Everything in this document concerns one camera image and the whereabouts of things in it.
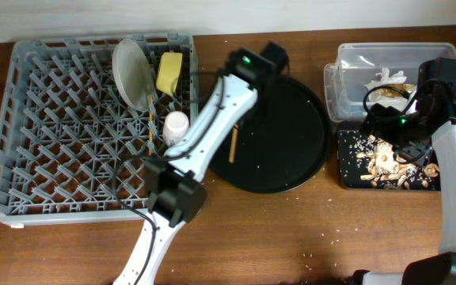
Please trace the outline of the grey round plate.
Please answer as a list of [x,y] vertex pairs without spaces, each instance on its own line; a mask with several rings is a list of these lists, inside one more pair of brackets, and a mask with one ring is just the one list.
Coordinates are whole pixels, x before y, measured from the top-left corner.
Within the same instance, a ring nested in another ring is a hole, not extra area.
[[112,73],[116,88],[129,108],[149,110],[155,93],[153,71],[140,46],[131,39],[120,41],[112,53]]

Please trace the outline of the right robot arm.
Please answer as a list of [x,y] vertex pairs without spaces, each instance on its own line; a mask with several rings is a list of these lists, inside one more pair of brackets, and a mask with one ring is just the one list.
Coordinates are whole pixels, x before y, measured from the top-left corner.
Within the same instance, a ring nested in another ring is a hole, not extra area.
[[366,109],[361,131],[391,143],[405,164],[421,165],[429,150],[439,164],[443,229],[439,253],[409,264],[402,273],[358,270],[351,284],[456,284],[456,59],[420,64],[418,86],[397,110]]

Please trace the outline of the wooden chopstick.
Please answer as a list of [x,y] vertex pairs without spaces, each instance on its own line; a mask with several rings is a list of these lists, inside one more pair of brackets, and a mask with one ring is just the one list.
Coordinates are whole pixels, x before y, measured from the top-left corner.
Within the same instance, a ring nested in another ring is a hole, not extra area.
[[232,129],[232,137],[230,141],[229,163],[234,164],[236,148],[238,142],[238,124],[236,123]]
[[153,132],[151,130],[151,124],[153,123],[153,114],[150,110],[150,107],[153,105],[153,98],[152,98],[152,95],[149,96],[149,120],[148,120],[148,128],[149,128],[149,139],[148,139],[148,143],[147,143],[147,148],[148,148],[148,155],[151,156],[152,155],[152,148],[151,146],[149,146],[149,143],[152,143],[153,141]]

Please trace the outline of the yellow bowl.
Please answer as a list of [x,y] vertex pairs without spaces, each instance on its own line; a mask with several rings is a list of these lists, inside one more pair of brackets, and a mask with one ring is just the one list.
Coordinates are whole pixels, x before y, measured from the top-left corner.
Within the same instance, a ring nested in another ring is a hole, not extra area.
[[180,52],[165,52],[161,56],[156,81],[157,90],[174,96],[181,76],[182,61],[183,54]]

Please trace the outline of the pink plastic cup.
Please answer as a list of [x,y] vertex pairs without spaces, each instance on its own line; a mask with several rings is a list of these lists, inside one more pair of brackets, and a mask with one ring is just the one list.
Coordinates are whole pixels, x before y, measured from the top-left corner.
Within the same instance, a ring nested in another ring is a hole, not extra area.
[[179,143],[189,129],[188,117],[179,111],[169,113],[163,126],[163,139],[167,146]]

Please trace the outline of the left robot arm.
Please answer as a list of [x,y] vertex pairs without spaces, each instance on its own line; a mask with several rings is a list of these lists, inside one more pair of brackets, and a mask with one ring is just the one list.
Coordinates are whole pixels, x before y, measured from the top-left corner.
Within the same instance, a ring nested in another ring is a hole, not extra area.
[[212,94],[185,136],[162,157],[136,154],[120,167],[140,159],[148,197],[139,211],[123,208],[143,220],[142,231],[117,284],[152,284],[177,232],[201,211],[207,192],[201,184],[207,167],[234,125],[258,97],[289,67],[285,49],[274,42],[254,53],[241,48],[229,54]]

